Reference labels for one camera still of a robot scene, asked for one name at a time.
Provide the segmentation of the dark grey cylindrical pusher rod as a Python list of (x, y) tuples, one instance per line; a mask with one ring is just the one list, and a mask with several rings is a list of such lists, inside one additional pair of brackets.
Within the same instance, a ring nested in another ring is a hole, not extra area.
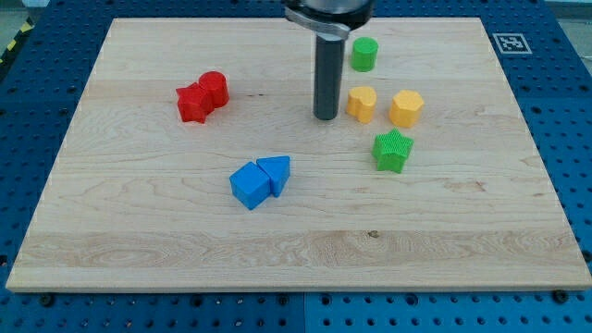
[(339, 111), (339, 96), (345, 41), (317, 33), (314, 52), (314, 115), (332, 120)]

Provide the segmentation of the black round robot end flange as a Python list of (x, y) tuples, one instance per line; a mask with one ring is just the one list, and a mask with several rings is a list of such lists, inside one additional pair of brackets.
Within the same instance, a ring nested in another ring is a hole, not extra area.
[(347, 40), (373, 16), (375, 0), (285, 0), (285, 17), (324, 37)]

